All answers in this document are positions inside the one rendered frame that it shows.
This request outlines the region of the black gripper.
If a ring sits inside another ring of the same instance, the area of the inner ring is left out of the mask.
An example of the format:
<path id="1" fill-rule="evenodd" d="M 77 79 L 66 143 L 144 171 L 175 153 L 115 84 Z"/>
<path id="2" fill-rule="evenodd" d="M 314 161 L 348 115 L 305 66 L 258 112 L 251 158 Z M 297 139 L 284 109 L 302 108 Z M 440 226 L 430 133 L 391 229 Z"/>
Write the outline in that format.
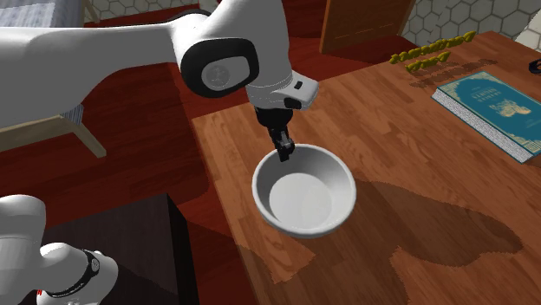
<path id="1" fill-rule="evenodd" d="M 280 161 L 288 160 L 295 150 L 295 142 L 289 136 L 287 128 L 293 117 L 293 111 L 282 108 L 263 109 L 256 107 L 255 112 L 259 124 L 270 129 L 269 134 Z"/>

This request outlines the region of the white bowl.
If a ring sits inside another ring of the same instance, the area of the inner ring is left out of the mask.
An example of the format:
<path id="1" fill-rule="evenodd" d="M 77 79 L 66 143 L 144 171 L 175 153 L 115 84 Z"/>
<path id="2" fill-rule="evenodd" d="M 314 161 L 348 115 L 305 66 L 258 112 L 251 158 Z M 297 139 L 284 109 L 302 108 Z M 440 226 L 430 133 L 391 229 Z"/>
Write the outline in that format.
<path id="1" fill-rule="evenodd" d="M 297 144 L 284 162 L 276 150 L 257 164 L 252 196 L 262 218 L 286 235 L 317 238 L 336 230 L 355 208 L 356 185 L 334 153 Z"/>

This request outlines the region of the brown wooden door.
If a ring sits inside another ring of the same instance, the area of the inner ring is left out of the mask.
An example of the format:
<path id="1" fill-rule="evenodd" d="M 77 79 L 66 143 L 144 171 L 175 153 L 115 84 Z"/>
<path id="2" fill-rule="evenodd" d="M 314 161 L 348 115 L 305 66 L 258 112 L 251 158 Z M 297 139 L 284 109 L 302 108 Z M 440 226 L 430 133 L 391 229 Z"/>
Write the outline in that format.
<path id="1" fill-rule="evenodd" d="M 416 0 L 327 0 L 319 51 L 399 35 Z"/>

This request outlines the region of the short yellow twisted stick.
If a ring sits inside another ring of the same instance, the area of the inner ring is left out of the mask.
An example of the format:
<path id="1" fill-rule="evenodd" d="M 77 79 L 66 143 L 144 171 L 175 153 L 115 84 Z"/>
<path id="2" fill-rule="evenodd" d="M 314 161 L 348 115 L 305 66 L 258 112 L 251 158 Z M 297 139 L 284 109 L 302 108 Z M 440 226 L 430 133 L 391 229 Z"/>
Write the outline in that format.
<path id="1" fill-rule="evenodd" d="M 430 68 L 439 62 L 446 62 L 450 54 L 450 51 L 442 52 L 437 56 L 410 63 L 405 66 L 405 69 L 408 71 L 408 73 L 413 73 L 419 69 Z"/>

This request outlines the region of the long yellow twisted stick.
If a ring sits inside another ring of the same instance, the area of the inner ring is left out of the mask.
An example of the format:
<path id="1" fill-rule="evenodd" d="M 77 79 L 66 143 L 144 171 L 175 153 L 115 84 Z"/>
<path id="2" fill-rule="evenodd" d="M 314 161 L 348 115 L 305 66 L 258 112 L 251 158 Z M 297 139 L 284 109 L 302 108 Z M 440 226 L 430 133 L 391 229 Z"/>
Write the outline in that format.
<path id="1" fill-rule="evenodd" d="M 391 64 L 396 64 L 406 60 L 413 60 L 421 55 L 429 55 L 436 51 L 453 48 L 459 46 L 463 42 L 471 42 L 476 35 L 476 31 L 468 31 L 462 36 L 455 36 L 449 39 L 439 39 L 436 42 L 432 42 L 419 48 L 402 51 L 399 54 L 393 54 L 388 62 Z"/>

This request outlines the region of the dark robot stand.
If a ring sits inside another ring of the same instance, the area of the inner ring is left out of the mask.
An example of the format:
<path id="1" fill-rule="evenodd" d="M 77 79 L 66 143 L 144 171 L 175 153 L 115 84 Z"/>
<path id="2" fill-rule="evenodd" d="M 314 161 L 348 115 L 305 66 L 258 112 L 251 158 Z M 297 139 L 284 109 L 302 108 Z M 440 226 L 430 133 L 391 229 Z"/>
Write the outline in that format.
<path id="1" fill-rule="evenodd" d="M 100 305 L 200 305 L 187 221 L 165 193 L 48 227 L 42 242 L 117 262 L 118 279 Z"/>

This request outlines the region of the teal book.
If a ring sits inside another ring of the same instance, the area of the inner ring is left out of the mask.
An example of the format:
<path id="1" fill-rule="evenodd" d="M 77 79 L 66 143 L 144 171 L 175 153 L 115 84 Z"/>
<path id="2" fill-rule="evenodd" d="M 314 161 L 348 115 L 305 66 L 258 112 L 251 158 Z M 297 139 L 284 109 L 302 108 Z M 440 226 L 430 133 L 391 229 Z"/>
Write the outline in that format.
<path id="1" fill-rule="evenodd" d="M 441 85 L 432 98 L 517 162 L 541 154 L 541 102 L 486 71 Z"/>

